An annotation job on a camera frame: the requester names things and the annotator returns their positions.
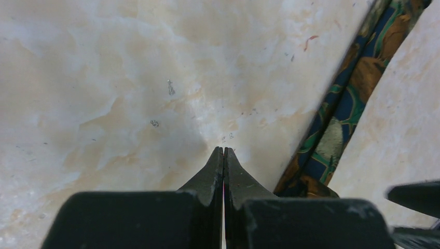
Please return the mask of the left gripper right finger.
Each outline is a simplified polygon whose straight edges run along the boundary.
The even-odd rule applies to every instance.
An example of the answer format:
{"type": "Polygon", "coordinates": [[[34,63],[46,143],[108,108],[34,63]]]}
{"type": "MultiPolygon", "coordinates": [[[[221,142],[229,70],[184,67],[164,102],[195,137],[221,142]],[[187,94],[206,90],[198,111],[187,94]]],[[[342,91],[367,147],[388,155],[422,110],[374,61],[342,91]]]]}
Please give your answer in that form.
{"type": "Polygon", "coordinates": [[[224,151],[227,248],[394,248],[384,218],[369,201],[282,198],[224,151]]]}

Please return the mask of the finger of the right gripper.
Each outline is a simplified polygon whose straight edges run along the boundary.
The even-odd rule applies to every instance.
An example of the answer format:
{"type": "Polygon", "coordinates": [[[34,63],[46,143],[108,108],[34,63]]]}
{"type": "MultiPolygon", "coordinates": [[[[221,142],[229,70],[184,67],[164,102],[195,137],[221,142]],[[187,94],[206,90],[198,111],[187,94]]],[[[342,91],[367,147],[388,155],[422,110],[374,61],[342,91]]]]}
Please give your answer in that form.
{"type": "Polygon", "coordinates": [[[439,181],[394,186],[388,191],[387,199],[439,219],[439,181]]]}

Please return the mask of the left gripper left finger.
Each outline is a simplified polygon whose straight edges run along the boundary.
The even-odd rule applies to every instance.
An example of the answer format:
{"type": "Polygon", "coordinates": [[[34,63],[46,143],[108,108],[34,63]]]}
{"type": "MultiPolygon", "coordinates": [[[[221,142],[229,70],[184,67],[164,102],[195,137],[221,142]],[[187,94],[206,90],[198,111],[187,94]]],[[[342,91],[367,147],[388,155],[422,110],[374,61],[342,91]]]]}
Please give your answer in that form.
{"type": "Polygon", "coordinates": [[[174,191],[84,191],[58,211],[42,248],[221,248],[223,150],[174,191]]]}

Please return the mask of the brown blue floral tie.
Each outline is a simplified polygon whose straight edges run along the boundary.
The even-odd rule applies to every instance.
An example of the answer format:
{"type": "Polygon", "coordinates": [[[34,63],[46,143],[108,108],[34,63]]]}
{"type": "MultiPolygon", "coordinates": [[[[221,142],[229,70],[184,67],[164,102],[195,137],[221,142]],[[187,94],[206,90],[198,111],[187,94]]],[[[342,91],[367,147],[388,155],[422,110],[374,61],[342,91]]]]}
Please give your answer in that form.
{"type": "Polygon", "coordinates": [[[366,104],[429,1],[375,1],[300,147],[277,183],[278,197],[335,198],[328,186],[366,104]]]}

